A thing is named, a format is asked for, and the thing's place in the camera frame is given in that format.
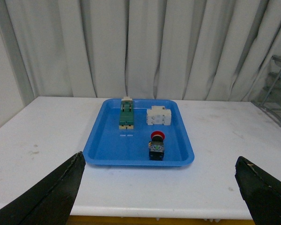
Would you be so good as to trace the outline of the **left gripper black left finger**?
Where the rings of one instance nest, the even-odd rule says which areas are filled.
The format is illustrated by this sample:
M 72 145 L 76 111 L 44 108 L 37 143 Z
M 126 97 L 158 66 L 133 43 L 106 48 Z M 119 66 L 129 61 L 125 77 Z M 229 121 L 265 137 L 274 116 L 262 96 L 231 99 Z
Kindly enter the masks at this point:
M 85 168 L 78 152 L 28 191 L 0 209 L 0 225 L 64 225 L 67 223 Z

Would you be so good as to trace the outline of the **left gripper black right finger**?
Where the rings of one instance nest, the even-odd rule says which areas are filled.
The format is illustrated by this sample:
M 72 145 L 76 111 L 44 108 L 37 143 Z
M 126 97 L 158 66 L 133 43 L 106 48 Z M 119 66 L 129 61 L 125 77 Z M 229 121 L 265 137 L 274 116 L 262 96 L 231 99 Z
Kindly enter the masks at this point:
M 257 225 L 281 225 L 281 181 L 240 156 L 235 178 Z

